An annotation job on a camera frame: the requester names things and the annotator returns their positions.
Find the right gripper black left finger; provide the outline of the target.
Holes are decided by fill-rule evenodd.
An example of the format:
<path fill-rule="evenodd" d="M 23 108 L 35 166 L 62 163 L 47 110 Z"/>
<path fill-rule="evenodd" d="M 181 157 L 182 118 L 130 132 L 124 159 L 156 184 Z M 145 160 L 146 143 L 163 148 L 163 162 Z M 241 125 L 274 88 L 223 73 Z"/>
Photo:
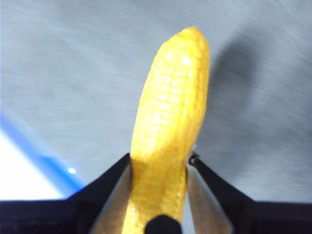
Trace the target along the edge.
<path fill-rule="evenodd" d="M 126 154 L 96 180 L 65 199 L 0 203 L 2 234 L 121 233 L 131 184 Z"/>

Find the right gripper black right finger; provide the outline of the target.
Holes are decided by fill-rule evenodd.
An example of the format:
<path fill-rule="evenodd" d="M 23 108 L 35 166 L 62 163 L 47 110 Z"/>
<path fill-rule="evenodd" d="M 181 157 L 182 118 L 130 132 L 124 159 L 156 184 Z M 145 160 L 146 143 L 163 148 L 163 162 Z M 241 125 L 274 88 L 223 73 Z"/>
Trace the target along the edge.
<path fill-rule="evenodd" d="M 255 201 L 199 158 L 187 160 L 187 191 L 197 234 L 310 234 L 312 205 Z"/>

